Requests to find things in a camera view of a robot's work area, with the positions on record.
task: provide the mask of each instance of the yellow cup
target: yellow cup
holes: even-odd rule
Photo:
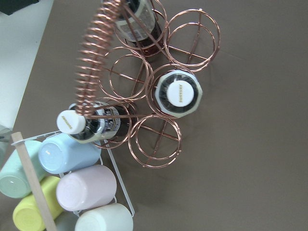
[[[49,176],[40,182],[53,219],[63,212],[56,197],[59,181],[60,178]],[[33,194],[23,198],[16,206],[13,212],[13,221],[20,231],[43,231],[46,228]]]

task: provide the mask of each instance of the white lid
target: white lid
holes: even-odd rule
[[[86,119],[75,110],[62,111],[57,117],[58,129],[66,134],[78,134],[86,126]]]
[[[174,81],[167,89],[168,101],[176,107],[189,105],[193,100],[193,96],[193,87],[183,80]]]

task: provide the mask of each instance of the dark bottle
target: dark bottle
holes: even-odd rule
[[[201,96],[202,89],[197,78],[180,70],[161,76],[155,90],[155,98],[161,111],[175,117],[194,112]]]
[[[160,37],[162,30],[155,19],[154,12],[152,11],[152,5],[148,0],[126,0],[127,5],[134,12],[136,17],[145,25],[148,31],[151,32],[151,35],[155,40],[158,40]],[[138,25],[138,23],[132,18],[129,17],[130,25],[134,31],[134,34],[130,30],[127,21],[121,15],[116,23],[117,28],[121,32],[122,36],[131,41],[135,47],[138,47],[137,40],[140,46],[148,47],[153,44],[153,41],[148,37],[146,32]],[[163,40],[159,40],[158,44],[162,47]],[[146,56],[150,56],[159,51],[159,48],[156,46],[151,46],[146,49],[142,49]]]
[[[108,105],[95,102],[94,107]],[[87,119],[75,112],[76,104],[68,110],[62,111],[57,117],[57,126],[63,133],[70,135],[79,143],[88,143],[98,140],[108,140],[113,137],[126,136],[129,128],[128,118]],[[98,109],[94,112],[97,116],[127,115],[122,106],[112,106]]]

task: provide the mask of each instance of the gray table surface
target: gray table surface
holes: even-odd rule
[[[98,2],[55,0],[14,126],[24,137],[56,130],[75,101],[77,50]],[[134,230],[306,231],[307,1],[161,2],[169,18],[208,12],[222,43],[198,76],[198,111],[179,121],[183,151],[171,166],[142,168],[127,146],[114,150]],[[16,230],[18,201],[0,196],[1,231]]]

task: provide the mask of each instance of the wooden handle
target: wooden handle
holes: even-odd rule
[[[23,140],[23,137],[21,135],[21,132],[16,132],[11,135],[13,142],[18,142],[20,140]],[[42,188],[40,187],[38,177],[36,175],[36,172],[34,170],[33,164],[31,162],[29,153],[27,151],[27,148],[25,146],[24,142],[19,142],[15,145],[16,150],[18,152],[19,158],[21,160],[21,163],[23,165],[24,171],[26,173],[26,177],[29,181],[32,193],[34,195],[34,198],[37,202],[38,208],[40,210],[40,214],[43,218],[43,221],[46,226],[47,231],[57,231],[56,225],[54,223],[54,220],[52,218],[52,215],[50,213],[50,210],[47,205],[47,201],[44,197]]]

